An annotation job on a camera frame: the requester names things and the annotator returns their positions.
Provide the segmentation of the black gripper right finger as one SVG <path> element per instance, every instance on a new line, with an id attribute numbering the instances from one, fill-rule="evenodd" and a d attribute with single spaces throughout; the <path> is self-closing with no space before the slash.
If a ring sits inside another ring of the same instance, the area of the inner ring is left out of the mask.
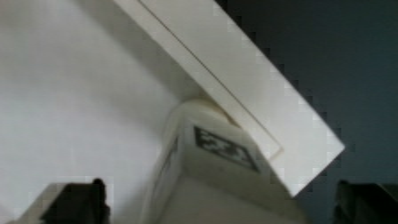
<path id="1" fill-rule="evenodd" d="M 398 184 L 337 183 L 332 224 L 398 224 Z"/>

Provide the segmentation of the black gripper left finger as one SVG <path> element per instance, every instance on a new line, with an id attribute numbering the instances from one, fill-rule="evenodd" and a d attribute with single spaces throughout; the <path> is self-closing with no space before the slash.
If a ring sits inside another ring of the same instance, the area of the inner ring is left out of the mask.
<path id="1" fill-rule="evenodd" d="M 42 224 L 110 224 L 106 185 L 99 178 L 65 185 L 39 220 Z"/>

